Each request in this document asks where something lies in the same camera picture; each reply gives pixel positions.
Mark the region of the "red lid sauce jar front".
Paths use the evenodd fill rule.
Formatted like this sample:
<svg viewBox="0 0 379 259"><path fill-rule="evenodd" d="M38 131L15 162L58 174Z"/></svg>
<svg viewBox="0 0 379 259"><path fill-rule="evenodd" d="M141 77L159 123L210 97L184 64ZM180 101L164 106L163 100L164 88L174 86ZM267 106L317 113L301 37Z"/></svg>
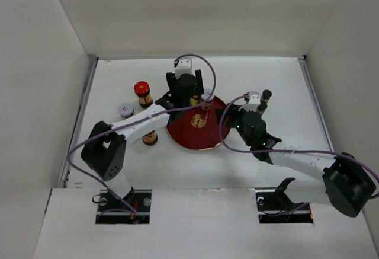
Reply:
<svg viewBox="0 0 379 259"><path fill-rule="evenodd" d="M153 130L142 137L142 141L147 146L153 146L158 141L158 135Z"/></svg>

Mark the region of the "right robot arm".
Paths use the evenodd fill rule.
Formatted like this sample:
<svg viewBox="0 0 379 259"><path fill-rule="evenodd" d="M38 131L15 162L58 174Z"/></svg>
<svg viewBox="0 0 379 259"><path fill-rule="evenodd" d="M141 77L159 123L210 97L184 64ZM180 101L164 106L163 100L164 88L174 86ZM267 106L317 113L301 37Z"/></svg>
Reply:
<svg viewBox="0 0 379 259"><path fill-rule="evenodd" d="M333 206L345 216L355 218L369 200L378 197L378 176L348 153L302 150L286 145L266 131L266 123L257 111L242 105L228 104L216 110L220 127L236 129L250 148L247 153L258 161L286 167L317 180L316 187L297 187L288 177L272 193L282 209L295 209L299 204L320 203Z"/></svg>

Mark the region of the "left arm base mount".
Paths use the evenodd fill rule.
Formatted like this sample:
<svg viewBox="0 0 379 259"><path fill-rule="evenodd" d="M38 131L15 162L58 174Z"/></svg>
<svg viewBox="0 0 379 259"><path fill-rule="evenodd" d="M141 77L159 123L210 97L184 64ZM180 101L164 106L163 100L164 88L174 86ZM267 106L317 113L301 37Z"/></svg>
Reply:
<svg viewBox="0 0 379 259"><path fill-rule="evenodd" d="M147 225L150 223L152 190L132 190L124 198L135 211L116 199L109 191L101 190L92 198L97 206L95 223L97 225Z"/></svg>

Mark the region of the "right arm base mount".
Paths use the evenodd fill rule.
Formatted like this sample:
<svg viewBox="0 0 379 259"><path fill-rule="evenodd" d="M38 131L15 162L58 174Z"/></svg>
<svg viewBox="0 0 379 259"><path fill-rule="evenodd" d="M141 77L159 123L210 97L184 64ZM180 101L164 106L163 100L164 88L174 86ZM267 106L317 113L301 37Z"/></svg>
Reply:
<svg viewBox="0 0 379 259"><path fill-rule="evenodd" d="M277 187L255 190L258 220L260 224L313 224L309 203L294 203L285 194L287 187L295 178L286 178Z"/></svg>

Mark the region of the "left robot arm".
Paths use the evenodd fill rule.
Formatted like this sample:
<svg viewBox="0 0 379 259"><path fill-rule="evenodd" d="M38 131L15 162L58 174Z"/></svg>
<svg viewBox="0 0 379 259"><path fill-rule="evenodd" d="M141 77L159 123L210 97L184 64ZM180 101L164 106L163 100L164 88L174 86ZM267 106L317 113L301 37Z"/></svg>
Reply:
<svg viewBox="0 0 379 259"><path fill-rule="evenodd" d="M190 106L190 99L204 92L199 69L179 78L167 73L166 80L169 92L147 109L123 121L95 124L81 151L84 163L115 193L112 202L118 210L128 210L133 204L133 188L123 172L126 146L181 119Z"/></svg>

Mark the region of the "yellow label oil bottle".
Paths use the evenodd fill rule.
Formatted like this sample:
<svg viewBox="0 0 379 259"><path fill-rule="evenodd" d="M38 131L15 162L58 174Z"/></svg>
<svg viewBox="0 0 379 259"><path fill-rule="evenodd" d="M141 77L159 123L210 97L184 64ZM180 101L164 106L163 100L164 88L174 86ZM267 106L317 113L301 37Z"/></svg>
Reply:
<svg viewBox="0 0 379 259"><path fill-rule="evenodd" d="M201 103L200 95L193 95L189 100L189 104L191 107L197 107L200 103Z"/></svg>

